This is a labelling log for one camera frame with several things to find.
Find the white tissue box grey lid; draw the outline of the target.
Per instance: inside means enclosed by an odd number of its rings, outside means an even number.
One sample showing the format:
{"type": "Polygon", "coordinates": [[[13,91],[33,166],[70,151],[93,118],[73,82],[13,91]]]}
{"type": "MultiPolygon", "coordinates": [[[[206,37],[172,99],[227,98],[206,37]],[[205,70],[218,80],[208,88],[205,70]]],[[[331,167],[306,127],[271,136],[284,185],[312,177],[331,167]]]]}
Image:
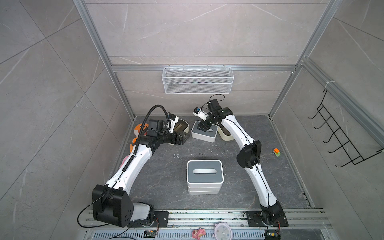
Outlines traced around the white tissue box grey lid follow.
{"type": "Polygon", "coordinates": [[[195,121],[195,123],[193,125],[193,128],[191,130],[192,138],[197,139],[197,140],[206,141],[209,143],[214,143],[216,138],[217,138],[217,134],[218,134],[218,126],[212,125],[210,129],[208,129],[207,131],[204,132],[203,130],[198,128],[199,123],[200,123],[200,121],[195,121]]]}

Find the white tissue box wooden lid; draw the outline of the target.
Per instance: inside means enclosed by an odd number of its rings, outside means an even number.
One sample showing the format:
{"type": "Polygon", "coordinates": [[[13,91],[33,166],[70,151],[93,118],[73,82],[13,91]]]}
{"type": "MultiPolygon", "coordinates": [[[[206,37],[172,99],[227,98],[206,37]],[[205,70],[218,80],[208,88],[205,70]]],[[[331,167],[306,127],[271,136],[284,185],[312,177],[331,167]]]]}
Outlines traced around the white tissue box wooden lid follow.
{"type": "Polygon", "coordinates": [[[217,192],[221,189],[222,184],[188,184],[188,191],[190,192],[217,192]]]}

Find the cream tissue box dark lid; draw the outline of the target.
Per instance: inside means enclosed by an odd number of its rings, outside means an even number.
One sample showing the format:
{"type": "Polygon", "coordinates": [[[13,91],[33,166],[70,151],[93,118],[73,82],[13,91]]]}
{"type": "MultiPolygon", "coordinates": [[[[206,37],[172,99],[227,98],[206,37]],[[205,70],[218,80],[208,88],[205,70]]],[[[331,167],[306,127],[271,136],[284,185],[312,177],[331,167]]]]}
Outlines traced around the cream tissue box dark lid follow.
{"type": "MultiPolygon", "coordinates": [[[[175,125],[174,132],[186,132],[186,133],[188,133],[189,132],[189,124],[186,121],[179,119],[179,121],[175,125]]],[[[171,133],[167,132],[166,143],[168,143],[169,134],[171,134],[171,133]]]]}

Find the cream tissue box brown lid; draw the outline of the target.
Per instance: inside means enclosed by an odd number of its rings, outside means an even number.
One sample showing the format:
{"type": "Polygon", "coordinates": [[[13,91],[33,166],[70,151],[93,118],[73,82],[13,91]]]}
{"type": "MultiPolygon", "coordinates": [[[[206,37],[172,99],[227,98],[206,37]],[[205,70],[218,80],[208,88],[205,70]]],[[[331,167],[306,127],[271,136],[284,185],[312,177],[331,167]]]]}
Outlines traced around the cream tissue box brown lid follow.
{"type": "Polygon", "coordinates": [[[234,137],[225,127],[218,126],[218,133],[223,141],[229,142],[234,140],[234,137]]]}

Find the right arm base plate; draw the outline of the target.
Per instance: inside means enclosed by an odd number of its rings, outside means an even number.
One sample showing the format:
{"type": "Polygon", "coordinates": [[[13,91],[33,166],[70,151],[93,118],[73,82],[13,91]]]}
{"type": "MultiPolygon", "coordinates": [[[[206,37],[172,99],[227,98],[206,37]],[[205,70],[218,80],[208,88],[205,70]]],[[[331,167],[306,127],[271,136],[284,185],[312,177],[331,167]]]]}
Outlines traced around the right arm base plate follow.
{"type": "Polygon", "coordinates": [[[245,212],[249,227],[288,227],[288,219],[284,212],[277,215],[269,215],[263,211],[245,212]]]}

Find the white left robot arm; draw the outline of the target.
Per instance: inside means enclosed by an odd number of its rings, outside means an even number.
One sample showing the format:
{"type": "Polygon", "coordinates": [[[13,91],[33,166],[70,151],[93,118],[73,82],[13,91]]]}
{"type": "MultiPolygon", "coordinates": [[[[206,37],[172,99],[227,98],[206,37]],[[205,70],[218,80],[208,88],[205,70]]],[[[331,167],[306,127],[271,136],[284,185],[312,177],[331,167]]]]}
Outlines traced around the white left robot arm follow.
{"type": "Polygon", "coordinates": [[[138,134],[135,146],[115,175],[92,192],[93,217],[96,221],[118,227],[131,222],[150,226],[155,220],[152,205],[132,202],[129,194],[146,162],[161,144],[183,145],[189,135],[175,128],[181,123],[172,114],[169,120],[150,120],[138,134]]]}

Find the white tissue box grey top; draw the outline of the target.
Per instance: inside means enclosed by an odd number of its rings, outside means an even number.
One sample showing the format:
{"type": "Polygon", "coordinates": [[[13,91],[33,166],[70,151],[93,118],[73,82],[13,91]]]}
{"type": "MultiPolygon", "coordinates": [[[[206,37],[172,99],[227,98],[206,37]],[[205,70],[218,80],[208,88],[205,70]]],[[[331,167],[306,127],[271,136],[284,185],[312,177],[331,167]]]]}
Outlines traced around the white tissue box grey top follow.
{"type": "Polygon", "coordinates": [[[191,186],[222,185],[223,164],[220,160],[189,160],[187,162],[187,183],[191,186]]]}

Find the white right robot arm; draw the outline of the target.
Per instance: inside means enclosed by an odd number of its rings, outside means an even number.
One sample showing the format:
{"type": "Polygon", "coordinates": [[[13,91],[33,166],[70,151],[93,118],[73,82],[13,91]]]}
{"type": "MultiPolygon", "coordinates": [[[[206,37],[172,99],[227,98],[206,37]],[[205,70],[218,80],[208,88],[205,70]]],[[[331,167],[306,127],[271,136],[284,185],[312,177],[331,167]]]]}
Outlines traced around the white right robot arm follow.
{"type": "Polygon", "coordinates": [[[281,203],[273,194],[262,170],[260,141],[254,140],[239,124],[229,108],[222,108],[217,99],[206,102],[208,112],[196,107],[193,114],[201,119],[198,128],[204,132],[212,125],[224,127],[240,148],[237,162],[245,169],[258,194],[263,223],[268,226],[287,227],[288,220],[281,203]]]}

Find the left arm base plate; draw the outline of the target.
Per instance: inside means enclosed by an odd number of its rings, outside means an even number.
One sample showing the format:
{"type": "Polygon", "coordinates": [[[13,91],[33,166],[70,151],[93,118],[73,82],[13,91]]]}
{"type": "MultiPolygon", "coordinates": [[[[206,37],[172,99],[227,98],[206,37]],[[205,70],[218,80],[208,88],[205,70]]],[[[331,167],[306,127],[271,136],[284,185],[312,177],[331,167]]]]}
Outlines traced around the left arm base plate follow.
{"type": "Polygon", "coordinates": [[[131,221],[128,224],[128,227],[131,228],[166,228],[169,221],[169,212],[167,211],[156,211],[154,212],[154,219],[151,222],[150,220],[136,220],[131,221]]]}

